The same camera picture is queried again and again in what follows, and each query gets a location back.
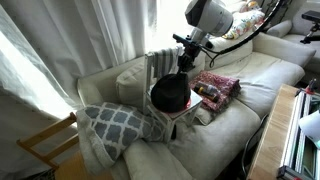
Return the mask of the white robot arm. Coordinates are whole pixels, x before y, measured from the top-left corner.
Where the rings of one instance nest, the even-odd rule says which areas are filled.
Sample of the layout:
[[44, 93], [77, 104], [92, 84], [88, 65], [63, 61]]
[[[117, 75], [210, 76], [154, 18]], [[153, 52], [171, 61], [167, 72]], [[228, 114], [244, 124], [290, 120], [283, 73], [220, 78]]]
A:
[[221, 37], [233, 24], [233, 15], [218, 0], [192, 0], [185, 11], [187, 23], [194, 27], [191, 34], [173, 38], [182, 43], [184, 52], [178, 56], [178, 72], [188, 72], [194, 68], [193, 62], [201, 50], [210, 50], [213, 45], [207, 35]]

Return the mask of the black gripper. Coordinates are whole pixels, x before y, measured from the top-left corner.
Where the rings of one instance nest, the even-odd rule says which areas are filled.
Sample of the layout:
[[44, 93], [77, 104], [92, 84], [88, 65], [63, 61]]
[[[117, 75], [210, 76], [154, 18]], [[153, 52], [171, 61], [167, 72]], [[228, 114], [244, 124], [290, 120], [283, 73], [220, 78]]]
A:
[[184, 44], [184, 52], [178, 57], [178, 72], [188, 72], [192, 70], [195, 65], [195, 58], [199, 55], [201, 47], [199, 44], [191, 42]]

